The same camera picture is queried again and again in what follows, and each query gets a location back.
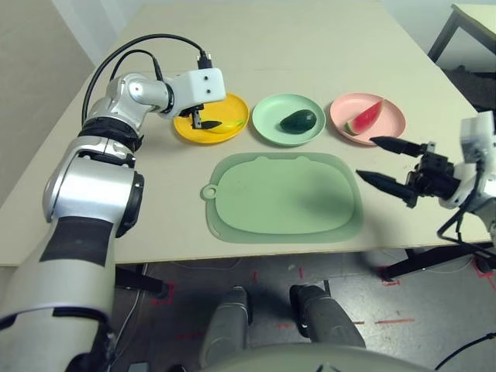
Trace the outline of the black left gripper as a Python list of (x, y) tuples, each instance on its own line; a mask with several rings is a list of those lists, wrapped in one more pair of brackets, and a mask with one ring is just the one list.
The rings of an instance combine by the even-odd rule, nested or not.
[(195, 105), (189, 108), (183, 109), (179, 116), (180, 117), (188, 117), (193, 115), (193, 128), (194, 129), (214, 129), (222, 125), (222, 122), (218, 120), (202, 120), (200, 116), (200, 111), (204, 109), (204, 105)]

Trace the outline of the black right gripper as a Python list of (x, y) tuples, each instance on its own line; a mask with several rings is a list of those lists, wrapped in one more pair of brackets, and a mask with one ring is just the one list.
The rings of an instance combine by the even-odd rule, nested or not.
[(414, 170), (408, 173), (406, 185), (378, 172), (356, 170), (365, 182), (376, 189), (400, 198), (409, 208), (416, 206), (418, 195), (451, 197), (456, 191), (454, 164), (447, 157), (427, 152), (427, 143), (416, 144), (393, 136), (375, 136), (370, 141), (392, 153), (422, 155)]

